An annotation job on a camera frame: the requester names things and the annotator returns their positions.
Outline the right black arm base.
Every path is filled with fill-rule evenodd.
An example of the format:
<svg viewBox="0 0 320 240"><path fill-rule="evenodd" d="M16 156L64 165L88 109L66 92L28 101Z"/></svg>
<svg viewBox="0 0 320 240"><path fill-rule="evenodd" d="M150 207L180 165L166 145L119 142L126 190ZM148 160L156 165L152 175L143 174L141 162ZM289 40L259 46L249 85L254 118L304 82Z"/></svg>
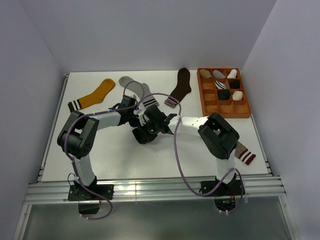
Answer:
<svg viewBox="0 0 320 240"><path fill-rule="evenodd" d="M209 193L217 184L218 180L207 180L200 182L200 194ZM214 204L220 211L232 211L236 207L236 197L245 195L244 187L240 180L233 179L230 183L222 183L209 197L222 197L214 200Z"/></svg>

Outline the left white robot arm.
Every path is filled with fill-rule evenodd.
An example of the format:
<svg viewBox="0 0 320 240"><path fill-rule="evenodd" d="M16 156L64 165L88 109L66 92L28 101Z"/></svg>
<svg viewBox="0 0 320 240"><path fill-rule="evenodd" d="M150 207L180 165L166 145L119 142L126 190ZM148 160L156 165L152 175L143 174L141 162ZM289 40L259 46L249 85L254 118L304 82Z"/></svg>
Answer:
<svg viewBox="0 0 320 240"><path fill-rule="evenodd" d="M137 103L135 97L124 95L120 103L106 111L84 114L74 110L59 133L57 144L71 160L75 174L74 185L80 188L79 194L86 200L95 198L98 193L97 177L90 160L97 132L126 123L136 127L139 123L134 114Z"/></svg>

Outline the tan sock with maroon cuff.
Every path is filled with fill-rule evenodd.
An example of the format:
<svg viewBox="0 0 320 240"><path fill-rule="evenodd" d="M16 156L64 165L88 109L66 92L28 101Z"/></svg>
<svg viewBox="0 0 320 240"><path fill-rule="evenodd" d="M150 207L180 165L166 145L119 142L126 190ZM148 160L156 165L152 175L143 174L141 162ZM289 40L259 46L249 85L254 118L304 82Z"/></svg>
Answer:
<svg viewBox="0 0 320 240"><path fill-rule="evenodd" d="M241 142L237 143L234 155L247 166L249 166L256 158L256 155L249 151Z"/></svg>

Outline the plain black sock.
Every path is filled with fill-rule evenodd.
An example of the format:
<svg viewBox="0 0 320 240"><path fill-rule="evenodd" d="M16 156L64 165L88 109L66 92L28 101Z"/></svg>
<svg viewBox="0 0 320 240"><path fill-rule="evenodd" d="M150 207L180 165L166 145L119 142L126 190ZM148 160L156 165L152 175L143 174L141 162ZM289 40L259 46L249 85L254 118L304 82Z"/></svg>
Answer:
<svg viewBox="0 0 320 240"><path fill-rule="evenodd" d="M227 101L231 97L231 92L228 89L220 89L217 91L217 96L220 101Z"/></svg>

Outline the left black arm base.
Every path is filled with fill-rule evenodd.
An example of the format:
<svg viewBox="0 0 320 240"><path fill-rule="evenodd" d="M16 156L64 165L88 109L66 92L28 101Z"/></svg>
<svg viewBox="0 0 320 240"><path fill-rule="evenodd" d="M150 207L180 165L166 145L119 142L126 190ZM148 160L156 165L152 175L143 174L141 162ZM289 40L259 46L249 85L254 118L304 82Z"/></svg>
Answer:
<svg viewBox="0 0 320 240"><path fill-rule="evenodd" d="M108 200L113 199L114 185L113 184L98 184L91 189L92 192L103 196ZM67 200L69 202L78 202L78 212L82 215L95 215L100 210L102 197L90 193L85 190L77 182L69 187Z"/></svg>

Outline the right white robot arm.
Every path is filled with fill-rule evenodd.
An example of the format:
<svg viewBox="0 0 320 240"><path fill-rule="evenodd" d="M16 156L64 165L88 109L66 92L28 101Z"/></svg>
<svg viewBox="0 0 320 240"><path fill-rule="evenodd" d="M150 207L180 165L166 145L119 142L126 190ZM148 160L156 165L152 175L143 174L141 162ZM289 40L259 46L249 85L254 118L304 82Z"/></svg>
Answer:
<svg viewBox="0 0 320 240"><path fill-rule="evenodd" d="M157 106L150 106L142 118L144 124L132 131L138 143L150 143L159 133L173 135L173 148L178 160L177 135L200 137L216 158L217 191L227 195L233 190L232 180L236 171L234 158L240 136L220 114L214 112L207 117L187 117L177 113L166 115Z"/></svg>

